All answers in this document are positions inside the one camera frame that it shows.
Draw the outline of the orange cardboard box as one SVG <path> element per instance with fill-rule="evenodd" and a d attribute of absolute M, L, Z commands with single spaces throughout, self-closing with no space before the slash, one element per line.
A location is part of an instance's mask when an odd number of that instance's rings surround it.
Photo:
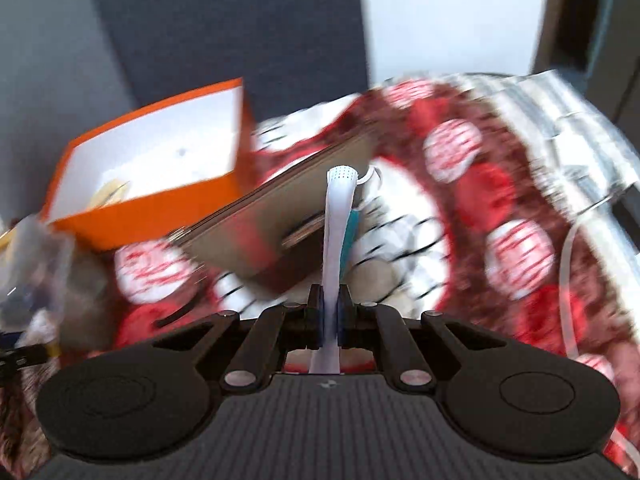
<path fill-rule="evenodd" d="M 186 228 L 256 186 L 254 127 L 241 79 L 122 115 L 67 144 L 41 218 L 97 250 Z"/>

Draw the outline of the red patterned plush blanket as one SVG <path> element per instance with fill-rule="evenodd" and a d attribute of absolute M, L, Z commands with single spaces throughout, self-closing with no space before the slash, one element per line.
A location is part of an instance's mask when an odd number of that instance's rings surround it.
<path fill-rule="evenodd" d="M 40 214 L 75 248 L 60 339 L 1 348 L 2 477 L 634 478 L 638 346 L 605 240 L 570 218 L 540 140 L 468 90 L 409 80 L 252 135 L 250 192 L 364 128 L 374 175 L 341 285 L 400 313 L 431 392 L 390 388 L 340 344 L 338 375 L 295 350 L 266 388 L 228 392 L 240 322 L 308 304 L 322 263 L 275 295 L 190 258 L 169 240 L 182 228 L 97 250 Z"/>

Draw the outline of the grey red handbag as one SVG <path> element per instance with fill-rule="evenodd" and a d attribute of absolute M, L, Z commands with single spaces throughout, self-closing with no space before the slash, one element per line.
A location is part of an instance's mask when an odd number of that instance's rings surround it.
<path fill-rule="evenodd" d="M 197 262 L 281 295 L 321 266 L 326 173 L 346 165 L 363 176 L 373 151 L 370 130 L 354 130 L 169 240 Z"/>

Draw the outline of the clear plastic storage box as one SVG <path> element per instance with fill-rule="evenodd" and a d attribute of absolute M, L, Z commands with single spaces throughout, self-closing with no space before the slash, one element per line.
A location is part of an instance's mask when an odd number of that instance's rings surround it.
<path fill-rule="evenodd" d="M 1 248 L 1 348 L 12 350 L 29 332 L 37 342 L 60 339 L 73 239 L 32 214 Z"/>

